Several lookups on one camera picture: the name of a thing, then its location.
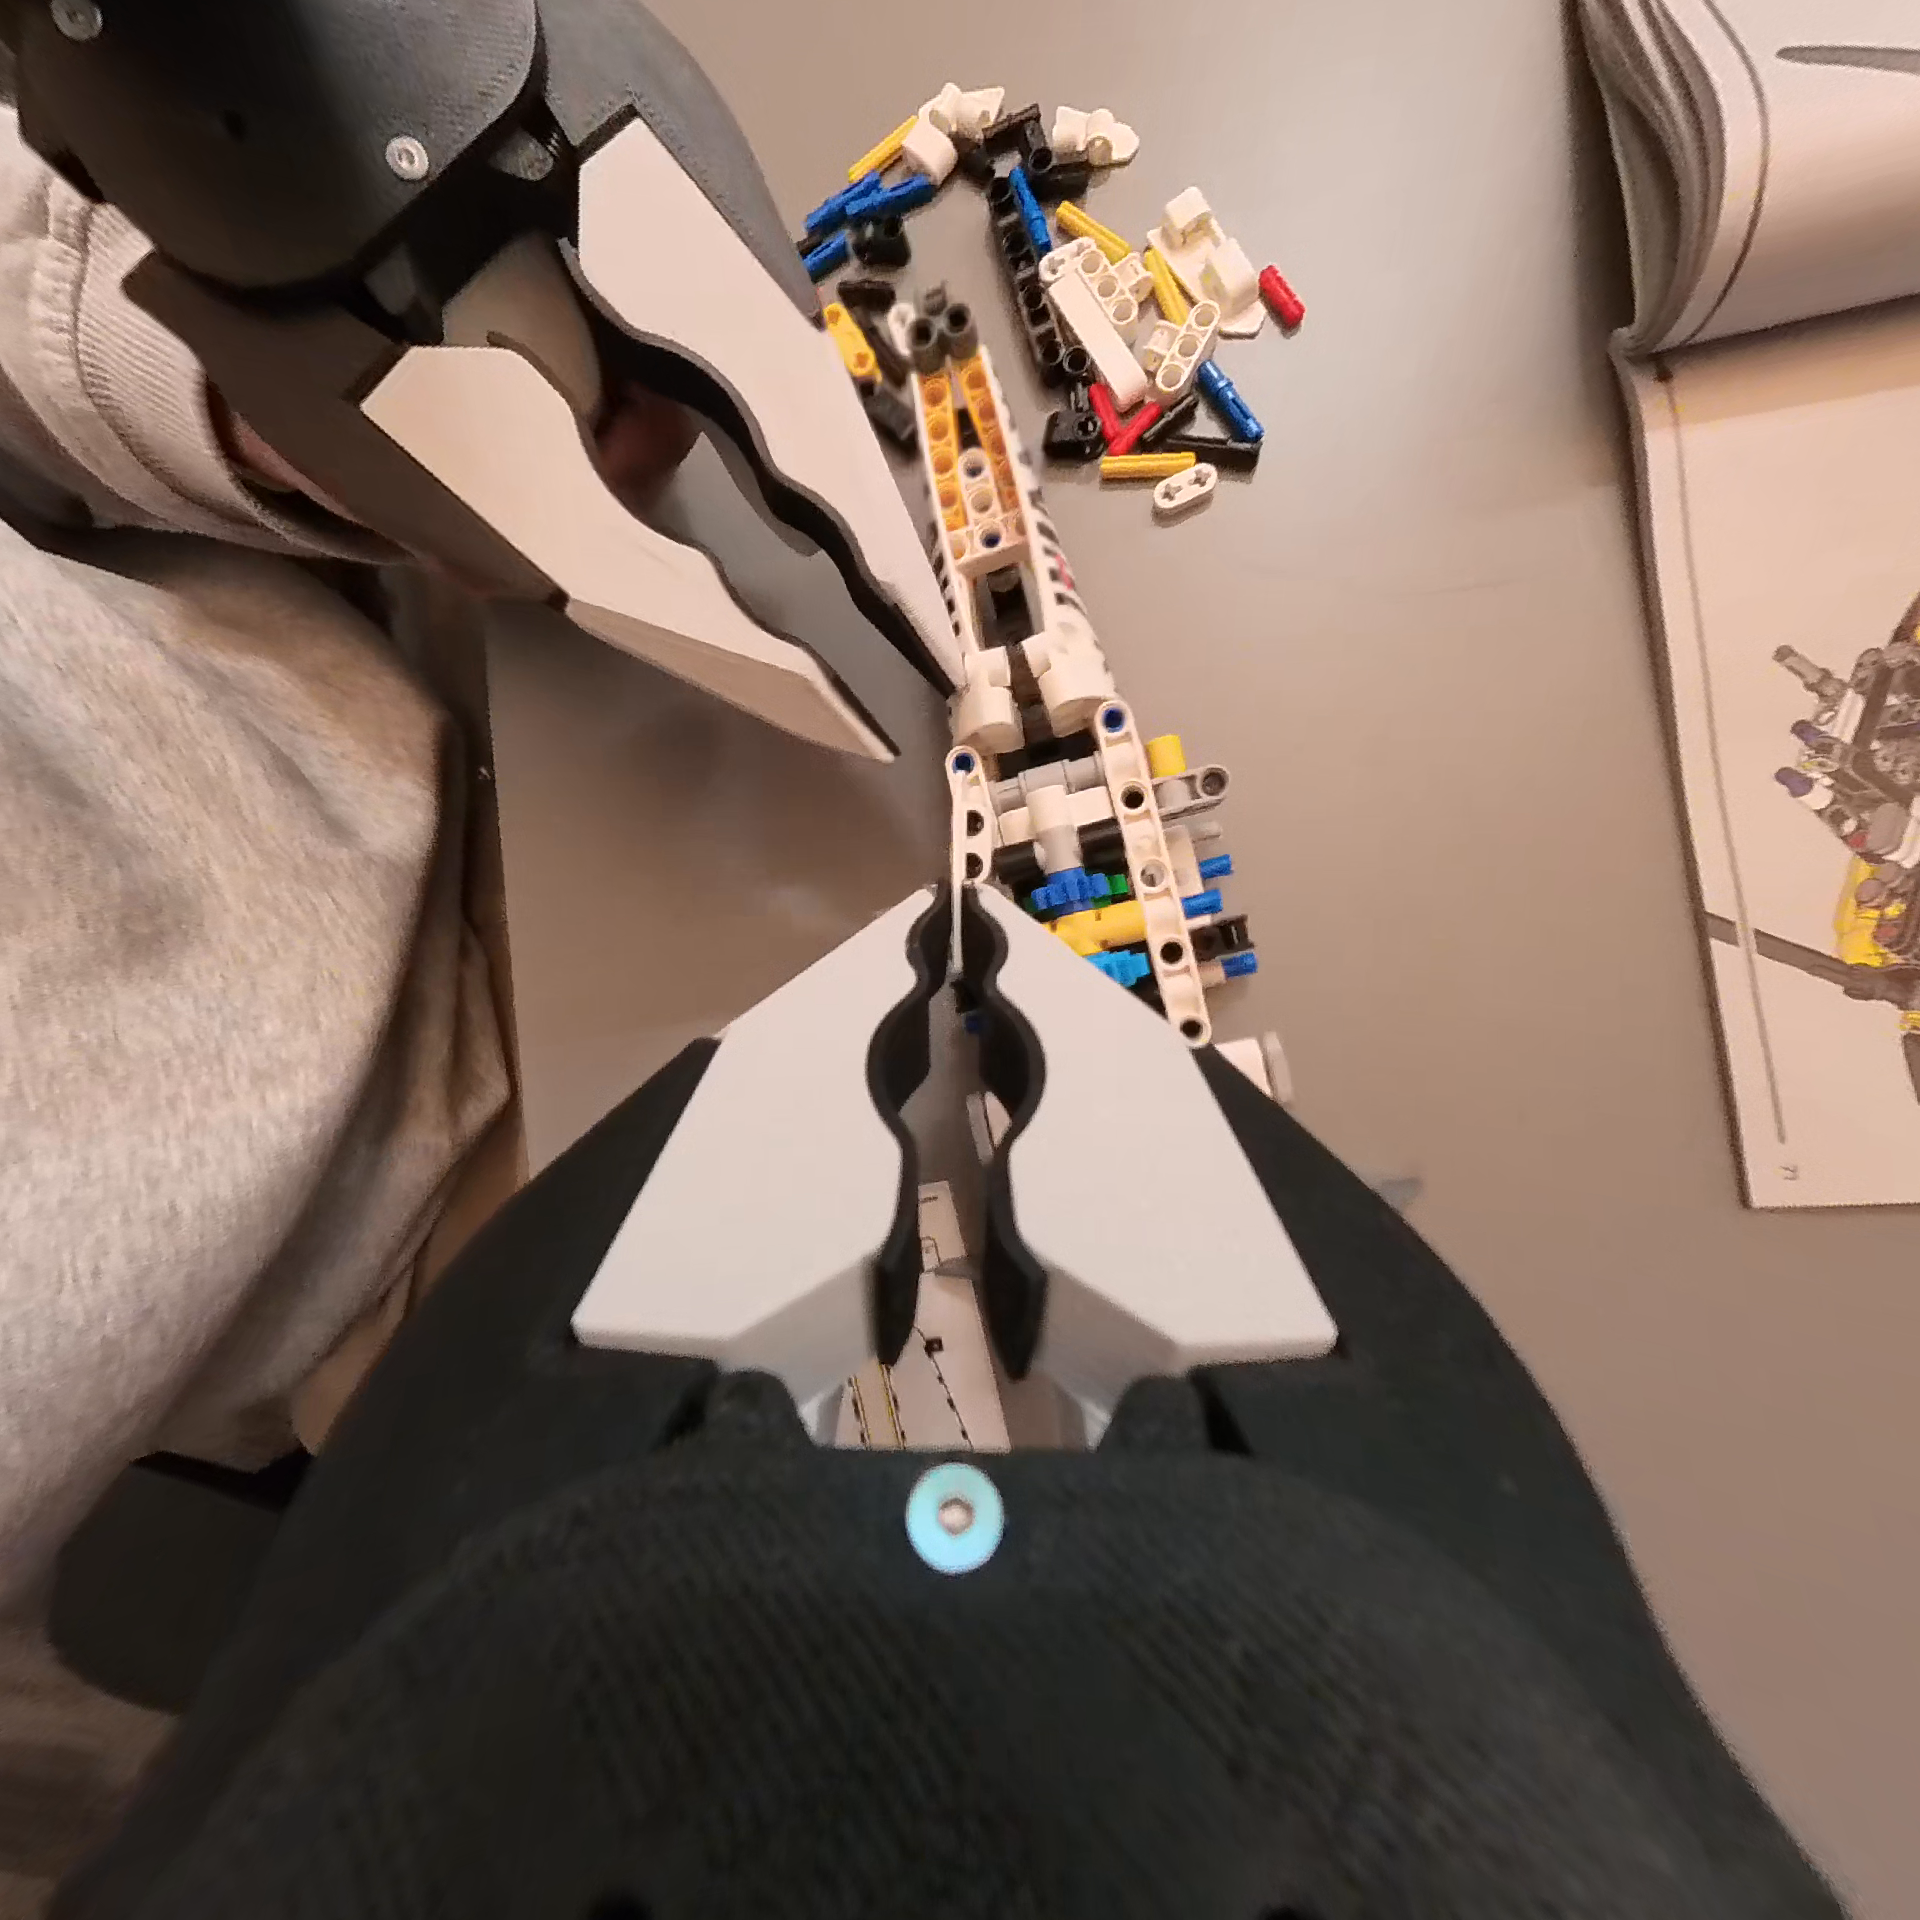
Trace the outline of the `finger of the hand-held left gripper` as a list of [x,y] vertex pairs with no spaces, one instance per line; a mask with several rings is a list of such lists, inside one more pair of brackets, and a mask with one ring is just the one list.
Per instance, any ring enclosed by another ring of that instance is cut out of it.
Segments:
[[793,292],[639,113],[577,159],[573,199],[566,272],[615,374],[713,426],[760,513],[826,558],[868,629],[952,694],[943,589],[810,288]]
[[767,630],[697,543],[612,490],[589,432],[608,394],[556,247],[504,247],[447,301],[362,414],[558,589],[566,620],[677,680],[817,746],[892,760],[896,743],[805,644]]

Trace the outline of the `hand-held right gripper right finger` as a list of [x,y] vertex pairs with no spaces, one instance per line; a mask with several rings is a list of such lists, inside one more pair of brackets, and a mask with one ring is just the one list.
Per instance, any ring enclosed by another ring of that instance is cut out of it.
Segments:
[[1124,1393],[1241,1362],[1321,1359],[1336,1322],[1191,1047],[989,884],[954,895],[975,1014],[980,1298],[1010,1378],[1095,1449]]

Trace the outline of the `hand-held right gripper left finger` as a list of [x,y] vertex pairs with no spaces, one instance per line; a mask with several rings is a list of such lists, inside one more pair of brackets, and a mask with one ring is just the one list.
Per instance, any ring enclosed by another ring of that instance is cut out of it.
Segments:
[[720,1033],[572,1313],[580,1345],[772,1375],[829,1445],[847,1380],[914,1322],[905,1104],[950,941],[950,887],[921,887]]

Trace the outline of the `white and yellow lego model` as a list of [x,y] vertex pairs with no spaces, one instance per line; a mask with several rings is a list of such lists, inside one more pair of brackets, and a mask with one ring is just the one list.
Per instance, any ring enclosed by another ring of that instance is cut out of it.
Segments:
[[968,310],[912,334],[991,1352],[1093,1447],[1248,1461],[1216,1378],[1336,1332],[1266,1165],[1282,1106],[1214,1045],[1209,992],[1252,957],[1204,856],[1225,774],[1120,692]]

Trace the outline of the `person's left forearm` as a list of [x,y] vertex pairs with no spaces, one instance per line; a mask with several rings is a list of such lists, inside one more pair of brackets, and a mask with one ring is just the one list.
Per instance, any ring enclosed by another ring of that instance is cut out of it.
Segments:
[[393,543],[233,461],[199,359],[125,292],[149,252],[120,213],[87,201],[26,146],[5,103],[6,510],[301,560],[397,561]]

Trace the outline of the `pile of loose lego pieces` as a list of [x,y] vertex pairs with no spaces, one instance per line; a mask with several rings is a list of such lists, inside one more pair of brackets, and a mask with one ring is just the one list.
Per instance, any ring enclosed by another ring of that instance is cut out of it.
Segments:
[[1209,505],[1252,473],[1263,424],[1216,360],[1266,322],[1298,330],[1304,304],[1257,264],[1197,188],[1166,201],[1135,247],[1086,202],[1138,156],[1109,108],[1008,104],[1002,86],[946,82],[873,144],[805,218],[800,264],[882,444],[928,454],[941,538],[1005,556],[1018,536],[1015,429],[989,394],[991,367],[966,301],[941,284],[910,294],[906,217],[952,177],[986,213],[991,260],[1015,330],[1052,407],[1046,464],[1086,466],[1109,488],[1143,488],[1159,522]]

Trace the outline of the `person's grey sweatshirt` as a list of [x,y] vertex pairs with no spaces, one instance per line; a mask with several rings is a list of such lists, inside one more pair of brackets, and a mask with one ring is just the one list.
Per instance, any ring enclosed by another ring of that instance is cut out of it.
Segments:
[[365,567],[5,528],[5,1916],[150,1718],[46,1646],[172,1450],[257,1470],[501,1114],[463,738]]

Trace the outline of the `open instruction booklet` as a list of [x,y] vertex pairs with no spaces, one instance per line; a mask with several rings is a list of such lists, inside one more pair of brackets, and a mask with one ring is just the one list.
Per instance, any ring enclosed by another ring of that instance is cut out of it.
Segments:
[[1576,5],[1752,1208],[1918,1196],[1918,5]]

